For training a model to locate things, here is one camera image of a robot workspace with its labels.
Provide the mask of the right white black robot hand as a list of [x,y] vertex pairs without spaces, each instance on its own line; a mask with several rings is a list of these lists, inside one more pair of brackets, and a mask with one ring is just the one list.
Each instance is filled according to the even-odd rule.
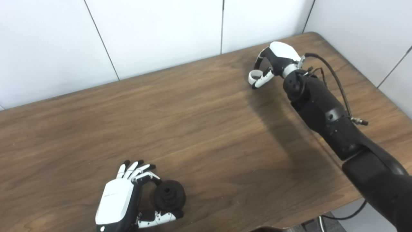
[[[265,71],[259,69],[263,59],[270,63]],[[248,82],[253,89],[257,89],[275,76],[285,79],[292,72],[301,69],[304,59],[292,46],[274,41],[259,53],[253,70],[249,72]]]

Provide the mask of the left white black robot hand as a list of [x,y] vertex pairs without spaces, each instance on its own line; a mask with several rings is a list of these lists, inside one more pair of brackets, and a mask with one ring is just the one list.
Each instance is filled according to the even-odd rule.
[[[183,217],[186,203],[184,187],[175,180],[163,181],[153,173],[156,166],[144,160],[125,160],[115,179],[106,183],[97,214],[97,232],[136,232]],[[139,210],[143,186],[153,182],[154,210]]]

